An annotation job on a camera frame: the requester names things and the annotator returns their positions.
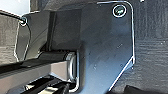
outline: gray carpet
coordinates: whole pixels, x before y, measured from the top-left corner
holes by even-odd
[[[32,11],[57,10],[64,5],[97,0],[33,1],[36,0],[31,0]],[[133,70],[129,69],[120,77],[114,90],[122,92],[126,85],[132,85],[143,90],[168,93],[168,1],[127,1],[134,7],[136,64]],[[12,51],[16,21],[5,17],[0,19],[0,63],[15,61]]]

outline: floor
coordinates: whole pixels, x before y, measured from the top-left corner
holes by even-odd
[[[92,1],[96,0],[39,0],[32,7],[57,10],[63,5]],[[122,92],[131,85],[168,93],[168,1],[127,1],[134,7],[136,64],[120,77],[114,90]],[[17,20],[4,16],[0,19],[0,64],[15,62]]]

